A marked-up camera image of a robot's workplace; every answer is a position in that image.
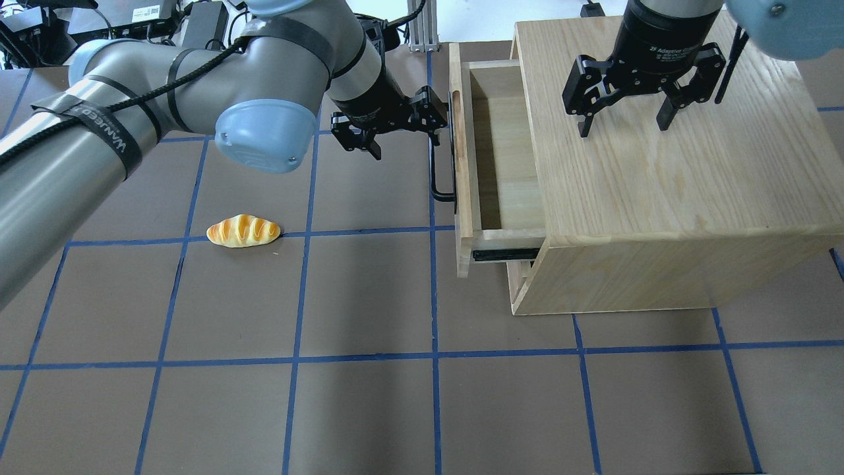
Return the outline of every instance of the blue joint cap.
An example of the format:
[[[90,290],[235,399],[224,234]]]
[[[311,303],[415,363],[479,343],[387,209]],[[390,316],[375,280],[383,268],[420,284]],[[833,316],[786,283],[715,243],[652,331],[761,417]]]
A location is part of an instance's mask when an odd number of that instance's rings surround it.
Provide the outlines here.
[[[94,59],[94,56],[102,51],[103,48],[109,45],[113,45],[115,43],[120,43],[122,41],[137,41],[131,38],[120,38],[117,40],[91,40],[86,43],[83,43],[76,50],[76,56],[73,57],[73,64],[70,65],[68,68],[68,81],[70,85],[75,85],[83,77],[85,77],[85,71],[88,69],[88,64],[91,62],[91,59]]]
[[[214,143],[234,161],[271,173],[294,171],[317,131],[317,118],[301,104],[255,99],[219,115]]]
[[[249,11],[257,17],[271,17],[302,8],[313,0],[246,0]]]

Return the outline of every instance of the croissant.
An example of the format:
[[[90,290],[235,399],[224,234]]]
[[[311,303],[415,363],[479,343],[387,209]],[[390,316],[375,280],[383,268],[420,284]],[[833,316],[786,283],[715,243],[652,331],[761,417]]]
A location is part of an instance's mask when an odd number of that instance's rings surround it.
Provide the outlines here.
[[[211,226],[205,235],[220,246],[246,248],[271,243],[281,235],[281,227],[252,215],[237,215]]]

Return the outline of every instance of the toy bread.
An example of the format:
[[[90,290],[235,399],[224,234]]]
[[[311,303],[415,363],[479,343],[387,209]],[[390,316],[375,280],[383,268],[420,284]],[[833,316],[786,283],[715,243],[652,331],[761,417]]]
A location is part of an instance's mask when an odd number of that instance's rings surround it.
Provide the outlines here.
[[[281,235],[281,227],[252,215],[237,215],[211,226],[205,235],[220,246],[246,248],[271,243]]]

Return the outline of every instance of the wooden box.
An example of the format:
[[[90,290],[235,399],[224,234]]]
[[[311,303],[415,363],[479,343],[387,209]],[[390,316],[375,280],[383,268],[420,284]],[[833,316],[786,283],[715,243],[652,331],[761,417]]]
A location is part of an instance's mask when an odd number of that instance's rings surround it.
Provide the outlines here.
[[[514,314],[707,308],[844,241],[844,162],[795,64],[752,42],[721,105],[660,132],[663,95],[625,98],[582,139],[560,95],[619,22],[516,23],[504,61],[450,46],[460,276],[506,260]]]

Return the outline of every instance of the tiled floor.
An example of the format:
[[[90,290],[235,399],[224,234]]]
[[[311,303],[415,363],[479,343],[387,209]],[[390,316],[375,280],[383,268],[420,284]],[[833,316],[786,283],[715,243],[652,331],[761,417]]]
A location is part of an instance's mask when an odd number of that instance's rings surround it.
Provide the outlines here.
[[[446,52],[389,61],[446,96]],[[842,65],[803,65],[839,145]],[[0,127],[64,74],[0,74]],[[0,473],[841,473],[831,254],[714,311],[513,317],[503,265],[455,277],[424,138],[379,141],[276,176],[171,134],[0,313]],[[206,241],[238,213],[285,237]]]

